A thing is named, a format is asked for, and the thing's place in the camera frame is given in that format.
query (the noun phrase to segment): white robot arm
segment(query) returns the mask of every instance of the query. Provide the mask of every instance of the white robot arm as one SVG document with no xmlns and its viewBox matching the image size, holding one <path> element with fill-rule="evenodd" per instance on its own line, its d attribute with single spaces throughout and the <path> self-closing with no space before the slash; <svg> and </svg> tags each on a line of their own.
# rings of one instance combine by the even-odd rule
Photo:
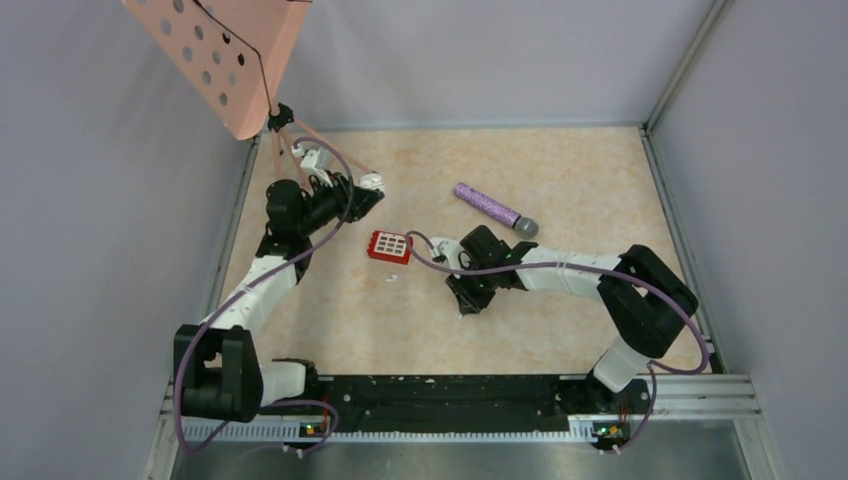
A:
<svg viewBox="0 0 848 480">
<path fill-rule="evenodd" d="M 385 193 L 376 173 L 362 176 L 359 184 L 351 188 L 346 177 L 327 171 L 332 157 L 323 148 L 296 153 L 304 157 L 301 167 L 310 174 L 312 193 L 288 179 L 268 187 L 269 221 L 256 257 L 247 275 L 227 297 L 228 308 L 201 337 L 190 358 L 182 385 L 184 415 L 249 421 L 260 407 L 301 395 L 310 375 L 316 374 L 312 364 L 304 360 L 281 359 L 259 366 L 253 346 L 253 338 L 259 335 L 271 312 L 303 277 L 311 256 L 264 280 L 260 277 L 310 251 L 309 236 L 334 219 L 358 221 Z M 348 202 L 352 203 L 346 210 Z M 177 331 L 175 372 L 200 325 L 183 325 Z M 221 365 L 207 367 L 205 362 L 217 355 Z"/>
<path fill-rule="evenodd" d="M 576 269 L 585 265 L 619 271 L 645 280 L 669 295 L 689 316 L 698 308 L 694 294 L 647 247 L 634 245 L 622 255 L 586 255 L 560 252 L 532 242 L 510 248 L 485 226 L 461 241 L 433 238 L 433 256 L 456 271 L 499 269 L 487 275 L 452 274 L 446 279 L 461 314 L 479 313 L 488 306 L 497 288 L 557 290 L 602 302 L 612 316 L 619 336 L 589 374 L 612 392 L 620 392 L 651 359 L 661 358 L 683 329 L 671 308 L 651 293 L 642 294 L 621 279 Z M 528 264 L 549 267 L 514 269 Z"/>
</svg>

